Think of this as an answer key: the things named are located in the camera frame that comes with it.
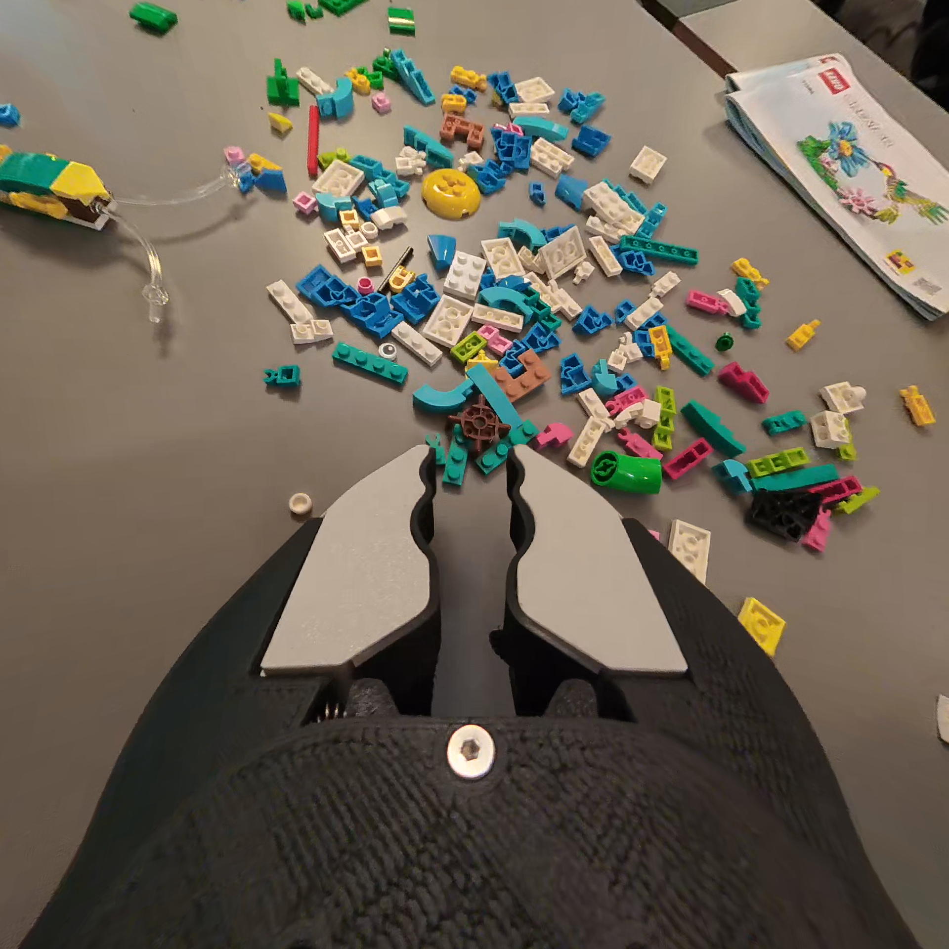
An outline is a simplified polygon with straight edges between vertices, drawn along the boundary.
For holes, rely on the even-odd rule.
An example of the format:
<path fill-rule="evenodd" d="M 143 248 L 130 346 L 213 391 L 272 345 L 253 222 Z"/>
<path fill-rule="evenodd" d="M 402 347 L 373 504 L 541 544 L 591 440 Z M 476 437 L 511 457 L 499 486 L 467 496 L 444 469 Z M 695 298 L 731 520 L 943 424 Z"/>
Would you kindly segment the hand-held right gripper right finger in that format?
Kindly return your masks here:
<path fill-rule="evenodd" d="M 620 514 L 521 445 L 507 463 L 514 619 L 592 672 L 681 677 L 686 659 Z"/>

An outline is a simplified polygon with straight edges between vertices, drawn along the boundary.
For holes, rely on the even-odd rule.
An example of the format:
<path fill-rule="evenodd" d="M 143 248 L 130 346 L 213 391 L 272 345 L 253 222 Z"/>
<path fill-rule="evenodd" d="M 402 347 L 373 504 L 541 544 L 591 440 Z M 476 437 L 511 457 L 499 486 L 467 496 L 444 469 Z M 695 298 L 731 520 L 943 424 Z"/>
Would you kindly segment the white square plate brick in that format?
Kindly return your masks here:
<path fill-rule="evenodd" d="M 668 549 L 702 584 L 706 584 L 712 533 L 682 519 L 671 524 Z"/>

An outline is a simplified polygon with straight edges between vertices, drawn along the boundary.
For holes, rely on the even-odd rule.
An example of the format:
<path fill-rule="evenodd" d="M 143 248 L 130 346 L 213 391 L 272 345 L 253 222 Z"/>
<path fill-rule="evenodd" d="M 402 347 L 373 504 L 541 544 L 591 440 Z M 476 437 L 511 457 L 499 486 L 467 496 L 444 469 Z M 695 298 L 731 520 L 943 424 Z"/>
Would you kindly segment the adjacent grey table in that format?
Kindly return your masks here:
<path fill-rule="evenodd" d="M 947 107 L 947 2 L 730 2 L 682 16 L 674 35 L 720 76 L 842 55 L 880 100 L 914 86 Z"/>

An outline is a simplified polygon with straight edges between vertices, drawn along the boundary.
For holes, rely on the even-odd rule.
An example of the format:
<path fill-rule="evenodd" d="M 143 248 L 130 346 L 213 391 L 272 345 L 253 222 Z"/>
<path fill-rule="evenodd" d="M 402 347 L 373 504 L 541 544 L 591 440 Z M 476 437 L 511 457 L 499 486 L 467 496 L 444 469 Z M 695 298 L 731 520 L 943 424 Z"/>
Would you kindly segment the grey desk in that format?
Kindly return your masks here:
<path fill-rule="evenodd" d="M 753 155 L 725 125 L 721 79 L 636 2 L 397 2 L 413 38 L 390 35 L 388 2 L 306 24 L 283 2 L 164 2 L 179 17 L 164 37 L 130 6 L 2 3 L 2 102 L 22 115 L 2 140 L 152 200 L 215 178 L 236 145 L 281 164 L 289 197 L 127 209 L 160 252 L 161 326 L 135 240 L 2 209 L 2 947 L 55 891 L 163 677 L 299 527 L 291 494 L 320 513 L 440 427 L 411 394 L 454 384 L 450 360 L 403 357 L 397 390 L 314 346 L 296 397 L 262 382 L 295 357 L 267 285 L 336 269 L 321 223 L 291 207 L 309 184 L 305 109 L 271 134 L 273 59 L 333 81 L 389 45 L 435 93 L 454 65 L 605 93 L 611 145 L 575 174 L 668 206 L 661 233 L 700 254 L 668 313 L 705 352 L 718 326 L 684 291 L 731 286 L 742 256 L 771 280 L 763 327 L 734 354 L 770 388 L 766 408 L 679 361 L 635 369 L 642 384 L 704 403 L 752 457 L 772 447 L 759 417 L 819 410 L 836 381 L 866 389 L 854 469 L 882 494 L 837 521 L 823 555 L 748 528 L 706 466 L 651 500 L 606 497 L 663 533 L 676 518 L 709 529 L 708 586 L 728 610 L 751 596 L 785 619 L 776 665 L 874 867 L 919 942 L 947 947 L 947 321 L 919 321 Z"/>

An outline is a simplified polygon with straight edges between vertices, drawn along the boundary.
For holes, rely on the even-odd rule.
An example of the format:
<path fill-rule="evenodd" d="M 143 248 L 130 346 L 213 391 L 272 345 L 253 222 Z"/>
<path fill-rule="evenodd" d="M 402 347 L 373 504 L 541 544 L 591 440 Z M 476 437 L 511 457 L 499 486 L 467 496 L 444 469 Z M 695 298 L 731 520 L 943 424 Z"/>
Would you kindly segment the yellow square plate brick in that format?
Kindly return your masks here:
<path fill-rule="evenodd" d="M 787 626 L 786 621 L 754 597 L 744 599 L 737 619 L 760 648 L 774 658 Z"/>

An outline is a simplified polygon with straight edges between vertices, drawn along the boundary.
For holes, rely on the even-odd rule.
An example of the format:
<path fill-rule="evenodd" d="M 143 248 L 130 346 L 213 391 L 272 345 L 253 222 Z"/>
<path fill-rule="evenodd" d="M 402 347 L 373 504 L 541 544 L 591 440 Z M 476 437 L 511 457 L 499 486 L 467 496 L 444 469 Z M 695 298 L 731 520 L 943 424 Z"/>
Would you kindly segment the yellow round dome brick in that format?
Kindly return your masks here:
<path fill-rule="evenodd" d="M 467 173 L 439 169 L 428 174 L 421 186 L 427 209 L 447 220 L 461 220 L 475 214 L 481 204 L 481 191 Z"/>

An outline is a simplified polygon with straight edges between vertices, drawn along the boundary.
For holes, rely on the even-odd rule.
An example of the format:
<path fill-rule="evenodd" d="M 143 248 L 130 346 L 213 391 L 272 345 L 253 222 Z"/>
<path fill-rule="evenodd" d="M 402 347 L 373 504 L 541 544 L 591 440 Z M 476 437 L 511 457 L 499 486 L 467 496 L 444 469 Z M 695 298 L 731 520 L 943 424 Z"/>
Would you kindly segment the closed printed instruction booklet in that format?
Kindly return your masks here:
<path fill-rule="evenodd" d="M 948 172 L 841 54 L 726 77 L 748 146 L 929 321 L 948 310 Z"/>

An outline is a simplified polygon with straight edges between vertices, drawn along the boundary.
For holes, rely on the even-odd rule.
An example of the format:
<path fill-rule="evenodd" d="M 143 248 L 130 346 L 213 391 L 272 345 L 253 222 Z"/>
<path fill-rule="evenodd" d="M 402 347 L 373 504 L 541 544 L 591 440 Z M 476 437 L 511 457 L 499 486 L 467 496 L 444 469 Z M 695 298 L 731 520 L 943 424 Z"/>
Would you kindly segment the black lattice brick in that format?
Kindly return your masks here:
<path fill-rule="evenodd" d="M 826 512 L 824 499 L 814 492 L 755 492 L 745 522 L 784 542 L 798 543 Z"/>

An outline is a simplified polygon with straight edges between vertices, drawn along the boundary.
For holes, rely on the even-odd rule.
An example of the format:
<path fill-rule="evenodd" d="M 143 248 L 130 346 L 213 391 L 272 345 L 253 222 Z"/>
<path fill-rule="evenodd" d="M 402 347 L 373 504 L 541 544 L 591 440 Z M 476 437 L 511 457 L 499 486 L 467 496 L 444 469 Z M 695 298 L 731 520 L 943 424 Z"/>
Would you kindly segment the pile of colourful toy bricks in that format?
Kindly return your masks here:
<path fill-rule="evenodd" d="M 566 462 L 590 472 L 603 451 L 659 458 L 662 486 L 686 478 L 716 456 L 709 468 L 745 514 L 753 493 L 809 491 L 824 499 L 827 512 L 799 542 L 824 550 L 835 514 L 851 515 L 879 494 L 852 471 L 833 463 L 810 464 L 808 453 L 785 446 L 760 458 L 743 458 L 746 446 L 707 405 L 696 400 L 677 407 L 670 386 L 648 393 L 628 366 L 654 361 L 662 371 L 672 358 L 700 377 L 718 382 L 751 405 L 770 397 L 748 367 L 731 361 L 717 366 L 669 323 L 663 308 L 680 284 L 656 265 L 696 267 L 698 250 L 670 242 L 661 231 L 667 207 L 646 206 L 632 191 L 606 179 L 588 184 L 568 174 L 572 156 L 560 145 L 567 130 L 549 122 L 547 100 L 555 90 L 540 78 L 512 86 L 507 73 L 478 76 L 492 86 L 496 104 L 505 97 L 513 125 L 486 128 L 468 121 L 465 96 L 447 96 L 438 138 L 404 127 L 397 172 L 366 156 L 325 166 L 311 196 L 298 196 L 301 211 L 328 211 L 336 224 L 326 244 L 340 266 L 362 257 L 366 267 L 382 263 L 373 241 L 378 231 L 405 221 L 399 201 L 406 175 L 456 169 L 467 173 L 483 196 L 501 193 L 517 173 L 537 168 L 556 179 L 556 196 L 588 215 L 584 228 L 536 228 L 520 218 L 501 221 L 497 234 L 481 242 L 480 254 L 466 254 L 449 235 L 431 234 L 433 264 L 443 279 L 436 288 L 425 273 L 397 266 L 378 287 L 324 266 L 315 267 L 294 288 L 278 281 L 267 288 L 287 316 L 296 345 L 331 341 L 333 331 L 307 306 L 340 313 L 379 343 L 367 351 L 339 341 L 332 360 L 347 371 L 402 388 L 408 369 L 397 361 L 402 346 L 428 366 L 451 355 L 462 376 L 451 389 L 421 386 L 416 409 L 444 418 L 447 446 L 427 438 L 429 459 L 421 466 L 423 499 L 411 518 L 411 533 L 428 556 L 433 534 L 433 477 L 440 466 L 444 485 L 462 486 L 468 464 L 484 476 L 507 468 L 513 448 L 542 452 L 569 443 Z M 447 420 L 483 395 L 499 419 L 511 425 L 501 441 L 482 453 L 472 449 L 460 426 Z"/>

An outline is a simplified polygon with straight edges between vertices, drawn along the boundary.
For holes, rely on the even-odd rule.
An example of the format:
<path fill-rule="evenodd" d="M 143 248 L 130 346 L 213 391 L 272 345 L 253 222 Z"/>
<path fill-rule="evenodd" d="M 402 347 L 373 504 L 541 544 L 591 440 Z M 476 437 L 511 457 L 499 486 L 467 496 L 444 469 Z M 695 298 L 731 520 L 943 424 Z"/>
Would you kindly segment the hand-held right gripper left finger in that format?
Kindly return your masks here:
<path fill-rule="evenodd" d="M 263 676 L 358 666 L 421 617 L 430 568 L 410 518 L 428 459 L 428 447 L 415 446 L 327 509 L 262 658 Z"/>

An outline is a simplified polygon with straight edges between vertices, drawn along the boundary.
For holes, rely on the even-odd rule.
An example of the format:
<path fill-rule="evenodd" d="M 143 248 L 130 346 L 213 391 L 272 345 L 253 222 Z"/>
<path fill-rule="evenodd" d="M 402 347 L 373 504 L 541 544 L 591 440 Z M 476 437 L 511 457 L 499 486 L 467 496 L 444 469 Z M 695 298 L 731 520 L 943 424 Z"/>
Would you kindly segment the brown wheel-shaped brick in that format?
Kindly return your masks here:
<path fill-rule="evenodd" d="M 512 428 L 510 424 L 499 419 L 483 395 L 479 395 L 473 403 L 457 414 L 450 415 L 447 421 L 460 426 L 462 435 L 477 453 L 482 453 L 492 444 L 501 441 Z"/>

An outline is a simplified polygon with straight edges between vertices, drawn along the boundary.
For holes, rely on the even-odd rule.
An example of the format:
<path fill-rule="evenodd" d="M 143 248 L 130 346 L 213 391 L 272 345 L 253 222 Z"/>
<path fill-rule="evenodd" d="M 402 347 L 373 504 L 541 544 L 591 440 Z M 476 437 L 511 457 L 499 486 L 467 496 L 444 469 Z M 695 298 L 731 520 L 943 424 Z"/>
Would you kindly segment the green yellow brick model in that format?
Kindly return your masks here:
<path fill-rule="evenodd" d="M 116 204 L 88 165 L 1 145 L 1 203 L 31 214 L 101 231 Z"/>

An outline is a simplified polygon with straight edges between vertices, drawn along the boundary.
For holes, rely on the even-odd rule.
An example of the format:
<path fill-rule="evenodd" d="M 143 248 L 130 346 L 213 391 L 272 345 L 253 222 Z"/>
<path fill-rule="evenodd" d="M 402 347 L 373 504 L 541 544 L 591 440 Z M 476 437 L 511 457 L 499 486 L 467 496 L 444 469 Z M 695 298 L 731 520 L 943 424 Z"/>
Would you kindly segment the green curved cylinder brick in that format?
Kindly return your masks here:
<path fill-rule="evenodd" d="M 591 462 L 589 477 L 599 488 L 635 494 L 658 494 L 662 487 L 659 458 L 600 452 Z"/>

